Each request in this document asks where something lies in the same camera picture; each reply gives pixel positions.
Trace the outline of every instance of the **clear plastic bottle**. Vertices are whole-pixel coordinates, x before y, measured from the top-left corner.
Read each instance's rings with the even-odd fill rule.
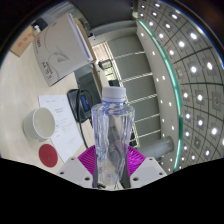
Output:
[[[120,181],[127,158],[135,110],[125,96],[123,87],[103,87],[102,104],[92,107],[98,182],[106,186]]]

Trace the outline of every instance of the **red circle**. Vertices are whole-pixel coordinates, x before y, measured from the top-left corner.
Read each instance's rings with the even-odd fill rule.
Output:
[[[47,167],[54,167],[58,162],[58,154],[49,144],[42,145],[39,149],[40,161]]]

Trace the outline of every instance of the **ceiling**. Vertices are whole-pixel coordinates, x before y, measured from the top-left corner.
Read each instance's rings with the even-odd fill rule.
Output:
[[[132,19],[131,0],[70,0],[85,16],[91,28]]]

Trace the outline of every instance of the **desk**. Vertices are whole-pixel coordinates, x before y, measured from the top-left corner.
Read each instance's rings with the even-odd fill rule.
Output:
[[[21,57],[9,52],[0,71],[0,153],[2,158],[31,164],[55,174],[63,161],[58,157],[55,167],[44,166],[39,159],[43,144],[53,146],[51,140],[36,142],[23,132],[23,120],[29,112],[39,107],[39,95],[63,95],[77,87],[74,73],[49,87],[39,69],[32,44]],[[88,146],[95,144],[92,126],[87,120],[82,125]],[[85,151],[82,145],[73,155]]]

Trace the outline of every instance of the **cardboard box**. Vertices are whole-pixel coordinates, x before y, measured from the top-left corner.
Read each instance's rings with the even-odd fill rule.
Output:
[[[34,38],[33,27],[27,27],[15,41],[10,51],[20,57],[26,48],[33,42]]]

